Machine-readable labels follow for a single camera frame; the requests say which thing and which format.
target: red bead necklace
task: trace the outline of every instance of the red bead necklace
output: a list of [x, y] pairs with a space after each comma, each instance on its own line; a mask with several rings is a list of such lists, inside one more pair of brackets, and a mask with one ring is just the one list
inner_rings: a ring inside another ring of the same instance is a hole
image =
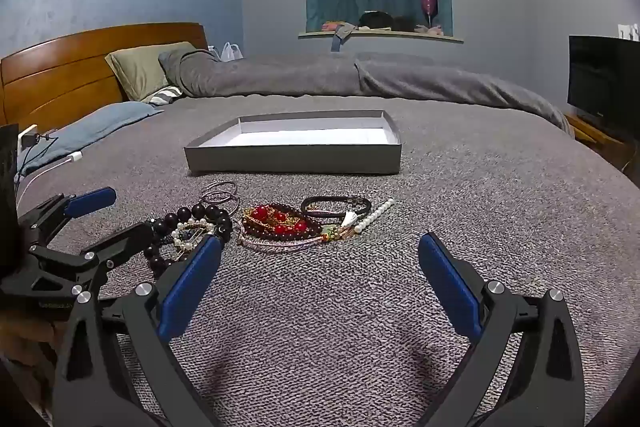
[[270, 203], [242, 211], [244, 231], [259, 239], [298, 241], [318, 237], [322, 225], [286, 204]]

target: blue pillow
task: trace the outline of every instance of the blue pillow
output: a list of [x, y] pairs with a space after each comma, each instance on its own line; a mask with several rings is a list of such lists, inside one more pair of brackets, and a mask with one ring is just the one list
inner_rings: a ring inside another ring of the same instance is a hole
[[20, 172], [25, 160], [26, 165], [22, 169], [23, 176], [97, 142], [120, 127], [160, 112], [162, 112], [161, 109], [156, 109], [143, 102], [120, 102], [105, 105], [86, 117], [52, 132], [50, 137], [58, 138], [54, 142], [41, 138], [35, 147], [22, 151], [18, 156], [18, 172]]

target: pearl necklace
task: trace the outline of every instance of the pearl necklace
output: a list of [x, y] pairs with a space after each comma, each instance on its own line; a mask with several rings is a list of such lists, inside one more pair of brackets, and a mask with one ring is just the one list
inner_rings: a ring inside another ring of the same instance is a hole
[[366, 229], [371, 223], [373, 223], [376, 219], [382, 216], [382, 214], [388, 211], [388, 209], [390, 209], [394, 204], [396, 204], [396, 200], [394, 198], [389, 198], [384, 203], [382, 203], [376, 210], [370, 213], [369, 216], [365, 217], [361, 222], [359, 222], [353, 228], [353, 231], [355, 233], [362, 233], [364, 229]]

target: gray comforter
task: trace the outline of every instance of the gray comforter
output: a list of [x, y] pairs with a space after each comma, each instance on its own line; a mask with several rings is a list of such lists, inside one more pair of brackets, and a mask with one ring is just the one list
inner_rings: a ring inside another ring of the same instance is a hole
[[[403, 140], [398, 175], [195, 177], [187, 170], [183, 147], [238, 115], [335, 108], [391, 115]], [[587, 418], [640, 347], [640, 191], [526, 112], [375, 97], [186, 98], [83, 155], [37, 179], [21, 208], [105, 185], [118, 201], [73, 220], [53, 248], [77, 252], [114, 229], [192, 205], [213, 180], [237, 182], [242, 206], [295, 206], [315, 194], [399, 201], [361, 237], [316, 250], [265, 255], [227, 245], [188, 331], [171, 343], [227, 427], [413, 425], [467, 345], [418, 267], [427, 231], [515, 292], [562, 289], [582, 352]], [[151, 277], [135, 256], [110, 273], [104, 293], [128, 292]], [[142, 402], [158, 412], [123, 345]], [[516, 339], [483, 408], [497, 399], [515, 351]]]
[[530, 90], [488, 74], [435, 66], [426, 57], [329, 53], [220, 62], [206, 50], [174, 50], [159, 60], [169, 83], [193, 98], [315, 94], [473, 103], [527, 111], [571, 134], [562, 112]]

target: blue gripper pad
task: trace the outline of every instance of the blue gripper pad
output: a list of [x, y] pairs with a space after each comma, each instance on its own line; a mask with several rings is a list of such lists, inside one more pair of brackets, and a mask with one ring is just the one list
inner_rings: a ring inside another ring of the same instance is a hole
[[418, 245], [420, 268], [436, 292], [449, 322], [456, 333], [474, 343], [480, 338], [479, 303], [451, 262], [448, 252], [430, 234], [425, 234]]
[[218, 271], [221, 257], [222, 245], [217, 237], [211, 235], [198, 245], [198, 253], [162, 302], [158, 337], [163, 342], [167, 343], [186, 331], [204, 292]]
[[69, 200], [65, 207], [66, 217], [82, 217], [116, 202], [116, 191], [111, 187], [98, 188]]

